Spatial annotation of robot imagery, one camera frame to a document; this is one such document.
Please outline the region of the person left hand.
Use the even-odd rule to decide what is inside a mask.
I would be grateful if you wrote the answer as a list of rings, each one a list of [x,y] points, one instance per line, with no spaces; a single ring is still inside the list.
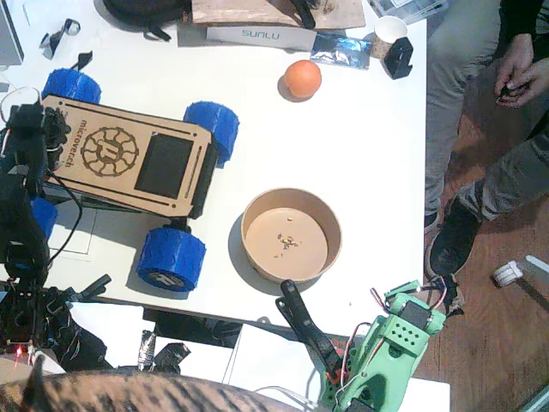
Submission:
[[[548,58],[533,63],[517,81],[515,88],[499,98],[499,103],[507,107],[521,107],[530,100],[539,97],[548,89]]]

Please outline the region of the person right hand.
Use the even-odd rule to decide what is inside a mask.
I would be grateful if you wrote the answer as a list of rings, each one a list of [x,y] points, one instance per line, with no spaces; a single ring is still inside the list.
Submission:
[[[514,83],[520,75],[529,68],[534,58],[532,35],[521,33],[516,35],[498,66],[494,92],[500,96],[504,87],[515,88]]]

